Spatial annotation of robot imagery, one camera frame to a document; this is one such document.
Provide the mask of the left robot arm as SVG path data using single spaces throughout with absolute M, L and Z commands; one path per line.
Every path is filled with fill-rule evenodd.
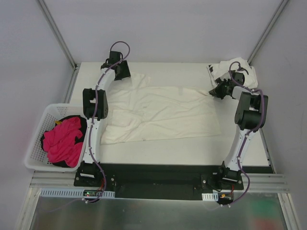
M 90 186 L 97 186 L 103 177 L 99 169 L 100 140 L 106 128 L 108 116 L 107 91 L 114 81 L 130 77 L 127 60 L 119 51 L 110 51 L 109 58 L 101 66 L 101 76 L 92 88 L 83 90 L 83 114 L 87 129 L 83 142 L 83 158 L 78 168 L 80 176 Z

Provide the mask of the cream white t shirt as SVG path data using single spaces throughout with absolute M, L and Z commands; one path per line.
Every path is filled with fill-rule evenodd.
M 111 83 L 101 144 L 211 137 L 221 134 L 213 97 L 196 87 L 150 86 L 132 73 Z

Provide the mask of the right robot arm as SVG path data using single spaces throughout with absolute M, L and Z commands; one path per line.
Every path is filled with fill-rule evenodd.
M 230 71 L 230 79 L 220 80 L 217 87 L 209 92 L 215 98 L 223 99 L 231 96 L 238 100 L 234 122 L 236 133 L 231 149 L 219 167 L 217 173 L 208 177 L 206 185 L 213 190 L 243 187 L 241 174 L 243 172 L 243 160 L 248 146 L 266 121 L 268 96 L 262 90 L 251 90 L 244 86 L 245 76 L 243 73 Z

